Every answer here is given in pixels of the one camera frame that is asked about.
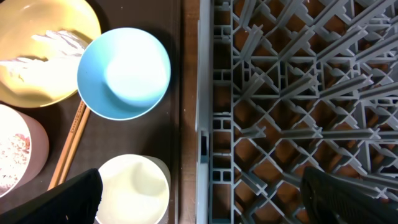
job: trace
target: black object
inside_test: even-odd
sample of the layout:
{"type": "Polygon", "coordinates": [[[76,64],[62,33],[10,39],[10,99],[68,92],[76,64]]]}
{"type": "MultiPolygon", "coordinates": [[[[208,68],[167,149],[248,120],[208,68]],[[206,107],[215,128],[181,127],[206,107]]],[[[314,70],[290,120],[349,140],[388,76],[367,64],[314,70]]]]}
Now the black object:
{"type": "Polygon", "coordinates": [[[398,212],[344,182],[306,167],[300,191],[311,224],[398,223],[398,212]]]}
{"type": "Polygon", "coordinates": [[[1,224],[93,224],[102,180],[90,169],[37,198],[0,215],[1,224]]]}

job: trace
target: dish rack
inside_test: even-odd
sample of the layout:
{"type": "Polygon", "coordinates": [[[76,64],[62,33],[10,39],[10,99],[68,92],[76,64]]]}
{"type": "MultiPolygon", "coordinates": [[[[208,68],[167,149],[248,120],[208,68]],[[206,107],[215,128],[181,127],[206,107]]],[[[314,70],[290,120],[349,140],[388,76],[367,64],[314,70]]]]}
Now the dish rack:
{"type": "Polygon", "coordinates": [[[308,223],[313,166],[398,204],[398,2],[201,0],[197,223],[308,223]]]}

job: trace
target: gray plastic grid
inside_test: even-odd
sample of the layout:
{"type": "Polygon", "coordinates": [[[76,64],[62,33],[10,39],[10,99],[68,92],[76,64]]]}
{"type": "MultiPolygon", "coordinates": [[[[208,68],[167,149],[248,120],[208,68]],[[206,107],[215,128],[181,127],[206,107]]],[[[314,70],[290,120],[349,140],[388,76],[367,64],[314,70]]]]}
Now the gray plastic grid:
{"type": "Polygon", "coordinates": [[[398,2],[310,1],[324,7],[314,17],[304,0],[279,0],[283,10],[278,16],[274,16],[269,7],[271,0],[245,0],[239,16],[234,11],[237,0],[201,0],[196,126],[197,223],[256,223],[254,214],[265,207],[275,210],[282,223],[300,223],[297,215],[304,209],[303,205],[285,209],[277,192],[284,183],[299,190],[298,170],[307,165],[327,171],[373,198],[389,199],[392,206],[398,204],[398,173],[396,169],[389,172],[391,167],[398,168],[398,83],[395,82],[398,77],[398,2]],[[356,6],[363,10],[357,13],[356,6]],[[215,14],[224,12],[229,13],[228,24],[215,24],[215,14]],[[250,25],[251,19],[258,15],[273,23],[273,28],[250,25]],[[332,17],[345,23],[344,32],[324,27],[332,17]],[[303,27],[298,32],[290,31],[287,24],[297,18],[304,23],[303,27]],[[234,38],[241,30],[247,37],[239,49],[234,38]],[[279,51],[269,40],[277,31],[290,39],[279,51]],[[319,52],[311,45],[315,35],[327,43],[319,52]],[[360,49],[363,42],[370,45],[360,49]],[[219,51],[213,52],[216,44],[229,48],[230,62],[222,68],[213,68],[213,53],[219,51]],[[259,47],[268,55],[256,55],[259,47]],[[306,56],[297,56],[298,51],[306,56]],[[267,69],[255,66],[261,63],[269,66],[267,69]],[[387,66],[381,69],[378,65],[387,66]],[[262,86],[266,86],[266,93],[260,91],[262,86]],[[227,108],[215,111],[213,91],[219,87],[229,90],[230,99],[227,108]],[[242,101],[260,114],[247,114],[246,117],[255,121],[244,128],[236,122],[235,115],[242,101]],[[300,101],[310,104],[301,106],[300,101]],[[298,116],[288,128],[281,128],[272,115],[278,105],[298,116]],[[319,125],[319,116],[315,118],[314,111],[325,106],[335,117],[319,125]],[[230,137],[225,151],[214,150],[214,140],[219,133],[230,137]],[[279,136],[276,142],[267,147],[259,143],[259,139],[267,139],[267,135],[275,133],[279,136]],[[247,167],[239,165],[236,158],[236,146],[243,140],[260,153],[247,167]],[[310,141],[310,144],[301,146],[300,140],[310,141]],[[352,144],[341,146],[343,141],[352,144]],[[282,143],[290,144],[297,155],[287,166],[282,166],[274,156],[282,143]],[[324,146],[338,155],[327,170],[316,158],[316,153],[325,150],[324,146]],[[374,163],[371,152],[381,155],[382,159],[374,163]],[[227,163],[215,166],[215,159],[220,158],[227,163]],[[277,180],[268,182],[255,174],[264,161],[280,172],[277,180]],[[360,178],[340,175],[339,170],[346,166],[354,169],[360,178]],[[246,184],[256,198],[245,207],[238,206],[239,198],[236,198],[235,190],[241,183],[246,184]],[[215,192],[216,185],[227,185],[230,191],[215,192]],[[230,197],[230,208],[223,218],[213,215],[215,197],[230,197]]]}

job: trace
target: white bowl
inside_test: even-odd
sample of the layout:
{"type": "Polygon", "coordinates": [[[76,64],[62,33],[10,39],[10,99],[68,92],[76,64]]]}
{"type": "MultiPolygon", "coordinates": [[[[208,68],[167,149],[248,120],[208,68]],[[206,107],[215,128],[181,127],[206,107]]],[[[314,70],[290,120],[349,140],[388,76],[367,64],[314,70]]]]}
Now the white bowl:
{"type": "Polygon", "coordinates": [[[49,155],[49,138],[43,126],[35,119],[8,106],[0,105],[0,135],[23,134],[30,138],[29,161],[18,181],[0,198],[10,191],[28,183],[42,170],[49,155]]]}
{"type": "Polygon", "coordinates": [[[170,198],[170,172],[160,159],[126,154],[99,168],[103,193],[96,220],[100,224],[156,224],[170,198]]]}

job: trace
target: dark tray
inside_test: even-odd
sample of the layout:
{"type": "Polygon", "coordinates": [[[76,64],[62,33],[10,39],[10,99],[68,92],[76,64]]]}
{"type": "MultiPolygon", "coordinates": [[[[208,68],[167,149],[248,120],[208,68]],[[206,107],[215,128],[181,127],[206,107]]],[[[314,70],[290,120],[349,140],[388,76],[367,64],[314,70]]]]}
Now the dark tray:
{"type": "MultiPolygon", "coordinates": [[[[178,223],[180,0],[88,2],[96,11],[103,32],[118,27],[136,27],[156,36],[172,61],[172,79],[159,105],[140,118],[110,121],[91,113],[68,178],[93,167],[99,168],[118,155],[157,157],[168,165],[172,174],[169,212],[164,223],[178,223]]],[[[0,198],[0,213],[47,190],[79,102],[80,97],[75,94],[45,108],[16,108],[43,125],[50,139],[50,154],[45,167],[34,180],[0,198]]]]}

